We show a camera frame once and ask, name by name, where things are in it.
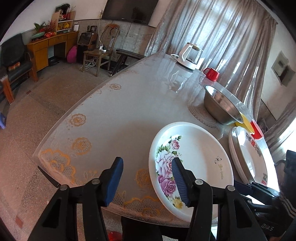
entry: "black pants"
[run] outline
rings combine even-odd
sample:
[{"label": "black pants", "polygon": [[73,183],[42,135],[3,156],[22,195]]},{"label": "black pants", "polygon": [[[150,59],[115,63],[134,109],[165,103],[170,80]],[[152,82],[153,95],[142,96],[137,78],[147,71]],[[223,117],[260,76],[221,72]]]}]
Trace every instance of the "black pants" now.
[{"label": "black pants", "polygon": [[121,217],[122,241],[163,241],[167,236],[185,241],[188,228],[167,227]]}]

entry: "blue plastic stool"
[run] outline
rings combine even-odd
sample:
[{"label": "blue plastic stool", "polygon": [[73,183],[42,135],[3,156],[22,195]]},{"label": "blue plastic stool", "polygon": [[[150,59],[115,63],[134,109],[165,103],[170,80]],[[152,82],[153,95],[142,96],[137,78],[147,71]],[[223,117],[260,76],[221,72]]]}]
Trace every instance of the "blue plastic stool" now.
[{"label": "blue plastic stool", "polygon": [[0,112],[0,128],[5,129],[6,117]]}]

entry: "purple rose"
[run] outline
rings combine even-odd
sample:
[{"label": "purple rose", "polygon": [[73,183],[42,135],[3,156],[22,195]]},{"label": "purple rose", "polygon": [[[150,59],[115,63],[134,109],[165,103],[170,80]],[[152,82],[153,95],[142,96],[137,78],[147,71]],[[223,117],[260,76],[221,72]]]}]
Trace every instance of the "purple rose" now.
[{"label": "purple rose", "polygon": [[164,178],[172,177],[172,160],[176,156],[171,152],[163,150],[157,154],[155,168]]},{"label": "purple rose", "polygon": [[162,175],[159,175],[157,177],[158,179],[158,182],[161,186],[161,189],[163,191],[163,193],[166,195],[166,196],[172,196],[173,192],[176,191],[176,183],[175,183],[175,180],[172,181],[170,179],[166,179],[166,178],[163,178]]},{"label": "purple rose", "polygon": [[171,146],[173,147],[173,149],[178,150],[179,149],[179,142],[177,142],[177,140],[173,140],[171,143]]}]

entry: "black bench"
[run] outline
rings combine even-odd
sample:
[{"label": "black bench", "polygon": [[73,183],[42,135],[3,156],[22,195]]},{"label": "black bench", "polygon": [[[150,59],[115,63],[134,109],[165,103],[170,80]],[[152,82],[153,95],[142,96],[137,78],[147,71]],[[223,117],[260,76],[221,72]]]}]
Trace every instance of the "black bench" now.
[{"label": "black bench", "polygon": [[124,50],[124,49],[117,49],[116,53],[120,54],[120,57],[119,57],[116,65],[115,65],[114,69],[112,70],[111,76],[118,72],[119,68],[122,65],[125,64],[126,59],[128,57],[135,58],[135,59],[138,59],[138,60],[145,58],[144,55],[141,55],[141,54],[138,54],[138,53],[133,53],[133,52],[130,52],[130,51],[127,51],[127,50]]}]

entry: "terrazzo floor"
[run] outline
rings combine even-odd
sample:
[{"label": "terrazzo floor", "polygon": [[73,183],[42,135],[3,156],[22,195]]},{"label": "terrazzo floor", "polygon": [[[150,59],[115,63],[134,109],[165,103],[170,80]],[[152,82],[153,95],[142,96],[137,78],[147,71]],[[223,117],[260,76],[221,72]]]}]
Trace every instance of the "terrazzo floor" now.
[{"label": "terrazzo floor", "polygon": [[[79,99],[109,78],[106,70],[82,73],[80,64],[58,63],[38,72],[14,90],[15,102],[0,103],[7,116],[0,130],[0,217],[17,241],[26,241],[56,188],[38,170],[32,155],[51,127]],[[121,232],[120,216],[104,211],[107,230]],[[82,206],[78,236],[84,239]]]}]

